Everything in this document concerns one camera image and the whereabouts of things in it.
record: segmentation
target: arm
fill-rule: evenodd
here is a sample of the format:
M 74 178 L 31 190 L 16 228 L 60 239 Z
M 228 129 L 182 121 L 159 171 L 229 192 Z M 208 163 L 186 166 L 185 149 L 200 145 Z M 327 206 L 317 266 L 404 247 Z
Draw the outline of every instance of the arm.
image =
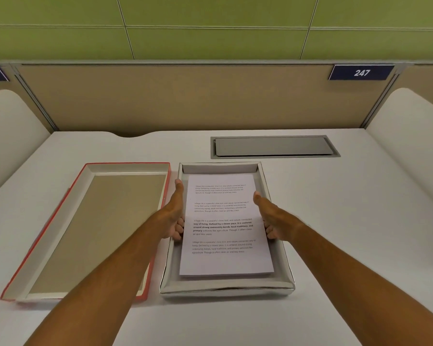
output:
M 26 346 L 110 346 L 130 309 L 161 238 L 183 232 L 183 184 L 46 316 Z
M 423 305 L 258 192 L 254 203 L 268 238 L 292 244 L 363 345 L 433 345 L 433 313 Z

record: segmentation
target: white desk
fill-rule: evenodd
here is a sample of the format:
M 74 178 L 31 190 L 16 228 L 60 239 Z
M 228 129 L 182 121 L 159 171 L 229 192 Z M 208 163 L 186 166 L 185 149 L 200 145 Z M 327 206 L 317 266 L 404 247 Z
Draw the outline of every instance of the white desk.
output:
M 433 311 L 433 201 L 364 130 L 53 133 L 0 189 L 0 293 L 87 162 L 169 161 L 176 177 L 179 162 L 212 161 L 210 136 L 322 134 L 340 158 L 260 159 L 272 201 Z M 130 310 L 116 345 L 359 344 L 289 245 L 289 297 L 192 303 L 158 294 L 166 247 L 149 299 Z M 22 345 L 47 313 L 0 301 L 0 345 Z

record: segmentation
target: white paper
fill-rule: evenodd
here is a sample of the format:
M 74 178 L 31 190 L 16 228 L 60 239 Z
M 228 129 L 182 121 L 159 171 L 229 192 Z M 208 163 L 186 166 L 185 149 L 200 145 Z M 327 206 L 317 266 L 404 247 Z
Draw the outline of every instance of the white paper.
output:
M 252 174 L 190 175 L 180 275 L 273 272 Z

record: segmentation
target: hand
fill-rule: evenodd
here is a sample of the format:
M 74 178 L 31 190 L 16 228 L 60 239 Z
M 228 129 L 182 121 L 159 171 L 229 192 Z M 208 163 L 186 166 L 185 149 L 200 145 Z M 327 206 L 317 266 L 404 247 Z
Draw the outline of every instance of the hand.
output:
M 172 237 L 174 240 L 181 240 L 181 234 L 184 229 L 184 218 L 183 218 L 183 192 L 184 187 L 181 180 L 175 180 L 175 192 L 172 194 L 170 201 L 162 209 L 157 211 L 156 214 L 165 217 L 165 228 L 166 232 L 163 238 Z
M 297 217 L 278 208 L 259 192 L 254 193 L 254 203 L 260 210 L 269 239 L 291 241 L 297 229 L 303 225 Z

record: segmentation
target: paper tray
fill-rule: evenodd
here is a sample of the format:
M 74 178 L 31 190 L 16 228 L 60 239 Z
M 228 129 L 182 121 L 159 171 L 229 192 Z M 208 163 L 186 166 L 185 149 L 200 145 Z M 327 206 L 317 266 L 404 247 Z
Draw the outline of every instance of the paper tray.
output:
M 222 173 L 253 174 L 256 189 L 262 196 L 270 199 L 261 162 L 234 162 L 180 164 L 178 178 L 184 184 L 184 201 L 186 201 L 187 181 L 190 174 Z M 289 295 L 295 290 L 295 281 L 287 261 L 284 244 L 280 240 L 269 240 L 268 245 L 274 273 L 231 276 L 180 276 L 181 243 L 170 240 L 160 293 L 163 297 Z
M 170 175 L 169 163 L 85 164 L 0 298 L 63 298 L 163 206 Z M 137 300 L 147 298 L 153 262 Z

